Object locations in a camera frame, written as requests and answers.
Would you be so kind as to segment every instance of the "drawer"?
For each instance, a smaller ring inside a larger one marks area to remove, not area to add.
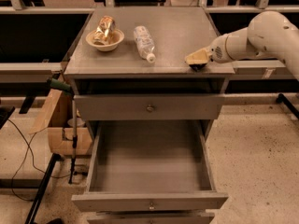
[[[195,120],[103,121],[82,195],[82,212],[218,209]]]
[[[77,95],[85,120],[216,119],[222,94]]]
[[[214,215],[211,213],[157,213],[157,214],[99,214],[88,217],[90,224],[208,224]]]

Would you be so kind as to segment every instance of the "bottle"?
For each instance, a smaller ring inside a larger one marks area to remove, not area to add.
[[[151,38],[149,30],[145,26],[137,26],[134,29],[134,40],[136,42],[139,55],[149,63],[156,61],[153,51],[155,44]]]

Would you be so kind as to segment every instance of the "brown box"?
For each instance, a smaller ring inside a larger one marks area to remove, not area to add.
[[[72,155],[73,128],[67,121],[72,118],[71,97],[62,91],[50,90],[30,133],[48,131],[49,147],[52,153]],[[77,155],[91,155],[93,140],[86,127],[77,128]]]

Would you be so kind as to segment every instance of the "cable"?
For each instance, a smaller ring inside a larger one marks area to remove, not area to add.
[[[26,145],[27,145],[27,150],[26,150],[26,152],[25,152],[24,159],[23,159],[23,161],[21,162],[21,165],[20,165],[20,167],[18,168],[18,170],[16,171],[16,173],[14,174],[14,176],[12,176],[12,178],[11,178],[11,191],[12,191],[12,193],[13,193],[16,197],[18,197],[19,199],[24,200],[24,201],[27,201],[27,202],[31,202],[32,200],[24,199],[23,197],[19,196],[19,195],[14,191],[14,189],[13,189],[13,180],[14,180],[15,176],[17,175],[17,173],[19,172],[19,170],[21,169],[21,167],[24,165],[24,163],[25,163],[25,161],[26,161],[26,159],[27,159],[28,151],[30,151],[30,152],[31,152],[31,155],[32,155],[32,163],[33,163],[33,167],[34,167],[37,171],[39,171],[39,172],[41,172],[41,173],[43,173],[43,174],[46,173],[45,171],[43,171],[43,170],[41,170],[41,169],[39,169],[39,168],[37,168],[37,167],[35,166],[35,155],[34,155],[33,150],[32,150],[31,147],[30,147],[30,145],[31,145],[31,143],[32,143],[32,141],[33,141],[33,139],[34,139],[34,137],[36,136],[37,133],[34,133],[34,135],[31,137],[30,141],[28,142],[28,141],[26,140],[25,136],[22,134],[21,130],[18,128],[18,126],[17,126],[13,121],[11,121],[10,119],[8,119],[8,121],[9,121],[9,122],[10,122],[10,123],[17,129],[17,131],[19,132],[19,134],[21,135],[21,137],[23,138],[23,140],[25,141],[25,143],[26,143]],[[52,178],[56,178],[56,179],[60,179],[60,178],[68,177],[68,176],[70,176],[70,175],[64,175],[64,176],[51,176],[51,177],[52,177]]]

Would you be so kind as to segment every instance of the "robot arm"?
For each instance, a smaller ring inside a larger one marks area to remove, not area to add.
[[[210,61],[262,58],[279,59],[299,80],[298,28],[275,11],[260,13],[247,28],[217,37],[210,46],[186,56],[185,61],[198,70]]]

